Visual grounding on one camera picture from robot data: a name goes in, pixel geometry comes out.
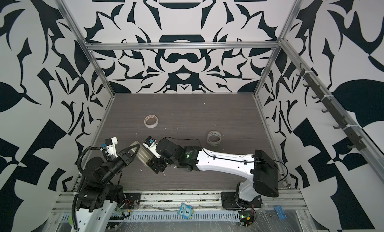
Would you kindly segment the white remote control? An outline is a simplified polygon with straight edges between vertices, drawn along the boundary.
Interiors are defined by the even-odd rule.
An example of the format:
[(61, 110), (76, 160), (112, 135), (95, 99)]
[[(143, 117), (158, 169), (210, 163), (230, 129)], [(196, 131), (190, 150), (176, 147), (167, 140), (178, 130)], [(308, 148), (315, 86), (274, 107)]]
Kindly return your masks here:
[(147, 163), (154, 157), (154, 155), (138, 141), (133, 142), (130, 147), (133, 147), (131, 149), (132, 153), (138, 150), (135, 159), (138, 159), (144, 166), (148, 167)]

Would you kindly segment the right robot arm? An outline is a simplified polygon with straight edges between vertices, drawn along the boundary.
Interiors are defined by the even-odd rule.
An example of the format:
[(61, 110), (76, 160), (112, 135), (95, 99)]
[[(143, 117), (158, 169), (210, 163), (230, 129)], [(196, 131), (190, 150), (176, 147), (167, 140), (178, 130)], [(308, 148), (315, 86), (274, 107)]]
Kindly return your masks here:
[(155, 173), (163, 172), (168, 166), (176, 166), (185, 171), (215, 171), (232, 174), (245, 179), (237, 188), (237, 198), (252, 202), (262, 195), (270, 198), (279, 196), (279, 170), (277, 161), (264, 151), (253, 154), (233, 155), (210, 151), (199, 146), (181, 147), (170, 137), (157, 142), (148, 137), (144, 147), (153, 155), (147, 161)]

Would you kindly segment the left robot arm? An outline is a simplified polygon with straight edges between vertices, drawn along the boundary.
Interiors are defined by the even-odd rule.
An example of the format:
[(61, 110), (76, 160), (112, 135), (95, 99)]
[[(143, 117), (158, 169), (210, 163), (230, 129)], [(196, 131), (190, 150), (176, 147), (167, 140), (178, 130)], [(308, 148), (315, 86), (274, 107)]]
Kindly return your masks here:
[(130, 212), (120, 211), (125, 200), (123, 186), (113, 184), (111, 179), (134, 161), (140, 145), (121, 150), (113, 160), (91, 158), (83, 168), (82, 162), (87, 152), (100, 149), (87, 147), (77, 160), (82, 179), (71, 208), (73, 232), (104, 232), (110, 220), (114, 223), (124, 221), (131, 215)]

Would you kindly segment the white masking tape roll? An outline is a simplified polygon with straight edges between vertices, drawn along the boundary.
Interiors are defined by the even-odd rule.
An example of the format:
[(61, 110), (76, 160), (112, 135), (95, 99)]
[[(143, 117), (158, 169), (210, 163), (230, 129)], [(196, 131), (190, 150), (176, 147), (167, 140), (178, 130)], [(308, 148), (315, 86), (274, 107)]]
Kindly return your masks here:
[(159, 124), (159, 119), (156, 115), (148, 115), (144, 119), (144, 125), (149, 128), (153, 129)]

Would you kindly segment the clear tape roll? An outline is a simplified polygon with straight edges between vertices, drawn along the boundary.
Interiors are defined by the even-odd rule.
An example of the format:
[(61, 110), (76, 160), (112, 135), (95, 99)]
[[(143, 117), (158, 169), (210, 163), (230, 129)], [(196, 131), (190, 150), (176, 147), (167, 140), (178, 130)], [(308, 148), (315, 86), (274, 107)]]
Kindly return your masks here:
[(217, 147), (222, 141), (222, 134), (218, 131), (210, 131), (207, 135), (207, 143), (212, 147)]

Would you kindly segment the small electronics board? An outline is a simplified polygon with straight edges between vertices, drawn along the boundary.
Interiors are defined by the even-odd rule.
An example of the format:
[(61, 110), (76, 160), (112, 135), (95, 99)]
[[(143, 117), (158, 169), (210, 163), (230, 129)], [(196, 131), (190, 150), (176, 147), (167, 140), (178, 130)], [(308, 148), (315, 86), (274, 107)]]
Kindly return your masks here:
[(239, 212), (239, 224), (242, 227), (251, 226), (256, 220), (256, 212), (255, 210), (251, 211), (240, 211)]

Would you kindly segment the blue tape piece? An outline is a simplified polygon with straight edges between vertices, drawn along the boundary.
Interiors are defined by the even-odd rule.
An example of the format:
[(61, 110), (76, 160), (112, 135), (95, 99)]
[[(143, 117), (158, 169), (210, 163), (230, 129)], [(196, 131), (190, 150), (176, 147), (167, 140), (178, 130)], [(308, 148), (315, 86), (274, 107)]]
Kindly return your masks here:
[(284, 209), (281, 206), (274, 207), (274, 210), (280, 220), (286, 220), (287, 216), (285, 214)]

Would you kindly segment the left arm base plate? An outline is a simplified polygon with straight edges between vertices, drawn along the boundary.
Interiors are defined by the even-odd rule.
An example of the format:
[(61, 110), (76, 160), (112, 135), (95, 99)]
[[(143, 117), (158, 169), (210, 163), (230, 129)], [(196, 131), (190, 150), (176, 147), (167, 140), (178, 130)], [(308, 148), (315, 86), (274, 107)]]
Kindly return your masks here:
[(122, 210), (134, 210), (141, 204), (141, 193), (124, 193), (123, 203), (120, 206)]

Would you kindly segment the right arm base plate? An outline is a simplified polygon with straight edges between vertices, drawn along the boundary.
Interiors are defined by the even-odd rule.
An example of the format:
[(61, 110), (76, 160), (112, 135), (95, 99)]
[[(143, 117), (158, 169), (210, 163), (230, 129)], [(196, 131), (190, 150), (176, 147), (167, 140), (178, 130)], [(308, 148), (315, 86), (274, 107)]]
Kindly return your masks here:
[(261, 208), (262, 198), (257, 196), (252, 202), (247, 202), (238, 198), (236, 192), (221, 192), (222, 207), (228, 211), (246, 210), (248, 208)]

